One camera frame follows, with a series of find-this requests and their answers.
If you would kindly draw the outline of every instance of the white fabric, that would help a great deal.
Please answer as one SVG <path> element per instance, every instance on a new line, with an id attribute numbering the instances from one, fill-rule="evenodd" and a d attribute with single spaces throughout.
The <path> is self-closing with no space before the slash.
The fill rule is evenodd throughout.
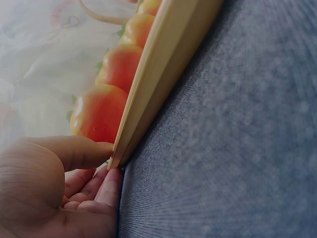
<path id="1" fill-rule="evenodd" d="M 135 13 L 120 0 L 83 2 L 103 15 Z M 0 149 L 21 136 L 70 134 L 71 95 L 94 85 L 119 29 L 92 19 L 77 0 L 0 1 Z"/>

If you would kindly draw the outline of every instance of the toy fruit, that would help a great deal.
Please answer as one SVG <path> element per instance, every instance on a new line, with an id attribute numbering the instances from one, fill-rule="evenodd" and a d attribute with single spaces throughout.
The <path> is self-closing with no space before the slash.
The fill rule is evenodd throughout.
<path id="1" fill-rule="evenodd" d="M 108 51 L 95 84 L 114 85 L 129 93 L 141 54 L 141 47 L 127 44 Z"/>
<path id="2" fill-rule="evenodd" d="M 154 16 L 150 14 L 136 14 L 126 24 L 125 31 L 119 44 L 133 44 L 144 48 Z"/>
<path id="3" fill-rule="evenodd" d="M 155 16 L 158 12 L 161 2 L 162 0 L 144 0 L 144 2 L 138 8 L 138 13 L 148 13 L 152 16 Z"/>
<path id="4" fill-rule="evenodd" d="M 70 118 L 72 134 L 114 143 L 127 97 L 122 89 L 110 85 L 96 86 L 84 93 L 77 99 Z"/>

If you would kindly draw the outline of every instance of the green leaf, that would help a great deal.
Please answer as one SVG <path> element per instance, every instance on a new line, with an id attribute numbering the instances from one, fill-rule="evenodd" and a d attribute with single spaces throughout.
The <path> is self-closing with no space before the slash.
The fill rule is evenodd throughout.
<path id="1" fill-rule="evenodd" d="M 123 33 L 125 31 L 125 26 L 126 26 L 127 23 L 123 23 L 122 26 L 121 26 L 121 30 L 117 31 L 117 35 L 119 37 L 123 36 Z"/>
<path id="2" fill-rule="evenodd" d="M 70 123 L 70 118 L 72 114 L 73 114 L 73 110 L 67 112 L 66 118 L 68 120 L 68 123 Z"/>
<path id="3" fill-rule="evenodd" d="M 100 69 L 102 68 L 103 66 L 103 62 L 100 61 L 97 65 L 96 65 L 96 68 L 98 69 L 98 71 L 100 71 Z"/>
<path id="4" fill-rule="evenodd" d="M 71 95 L 71 100 L 72 100 L 72 102 L 73 102 L 73 105 L 75 105 L 75 103 L 76 103 L 76 101 L 77 101 L 77 97 L 76 97 L 74 94 L 72 94 L 72 95 Z"/>

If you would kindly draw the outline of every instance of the wooden stick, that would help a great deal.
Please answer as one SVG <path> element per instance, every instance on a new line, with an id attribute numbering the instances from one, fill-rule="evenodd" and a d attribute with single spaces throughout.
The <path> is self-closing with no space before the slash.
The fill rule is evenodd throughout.
<path id="1" fill-rule="evenodd" d="M 123 166 L 214 22 L 224 0 L 163 0 L 145 44 L 108 168 Z"/>

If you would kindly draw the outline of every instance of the gray fabric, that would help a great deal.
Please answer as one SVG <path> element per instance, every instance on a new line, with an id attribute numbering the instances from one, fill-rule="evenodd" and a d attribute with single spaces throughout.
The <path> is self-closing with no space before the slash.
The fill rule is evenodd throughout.
<path id="1" fill-rule="evenodd" d="M 317 1 L 225 2 L 126 168 L 120 238 L 317 236 Z"/>

